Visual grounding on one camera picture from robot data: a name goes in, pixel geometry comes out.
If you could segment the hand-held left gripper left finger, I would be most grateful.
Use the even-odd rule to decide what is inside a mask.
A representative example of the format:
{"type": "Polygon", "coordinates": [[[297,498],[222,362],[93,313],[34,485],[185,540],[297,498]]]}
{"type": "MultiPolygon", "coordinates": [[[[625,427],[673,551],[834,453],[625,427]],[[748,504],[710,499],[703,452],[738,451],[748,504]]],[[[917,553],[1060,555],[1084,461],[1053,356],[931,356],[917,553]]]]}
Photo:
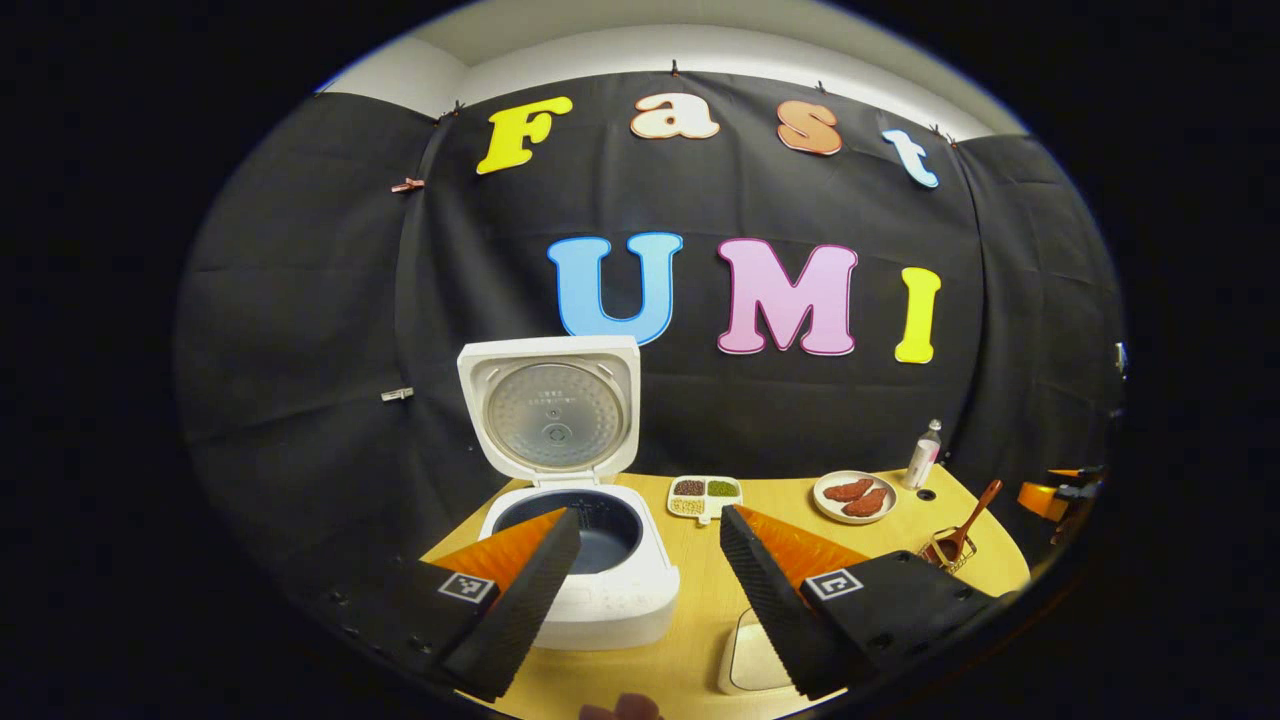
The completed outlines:
{"type": "Polygon", "coordinates": [[[576,510],[554,509],[433,561],[332,544],[300,560],[300,602],[398,675],[492,702],[570,574],[579,525],[576,510]]]}

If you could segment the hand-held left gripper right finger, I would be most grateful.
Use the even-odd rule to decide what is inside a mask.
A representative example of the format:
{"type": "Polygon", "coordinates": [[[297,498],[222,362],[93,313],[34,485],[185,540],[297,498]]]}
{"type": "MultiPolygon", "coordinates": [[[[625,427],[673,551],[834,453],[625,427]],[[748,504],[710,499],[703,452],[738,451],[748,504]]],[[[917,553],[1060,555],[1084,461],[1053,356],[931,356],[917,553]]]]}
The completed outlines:
{"type": "Polygon", "coordinates": [[[1016,596],[986,593],[905,550],[868,557],[742,505],[723,510],[719,547],[809,700],[913,670],[1016,596]]]}

